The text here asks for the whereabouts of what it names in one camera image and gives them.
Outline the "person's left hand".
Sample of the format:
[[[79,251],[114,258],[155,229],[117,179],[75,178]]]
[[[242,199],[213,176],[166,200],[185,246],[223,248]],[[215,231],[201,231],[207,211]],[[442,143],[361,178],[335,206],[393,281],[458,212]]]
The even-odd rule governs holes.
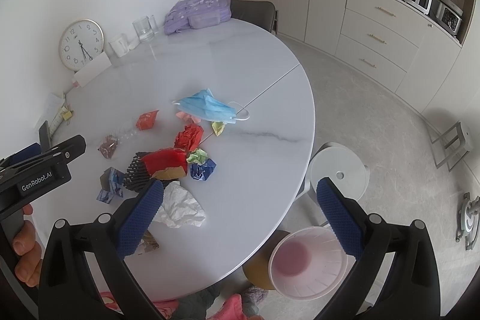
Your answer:
[[[24,219],[24,225],[12,241],[12,247],[19,256],[15,274],[19,281],[28,287],[38,286],[41,275],[41,245],[37,242],[34,225]]]

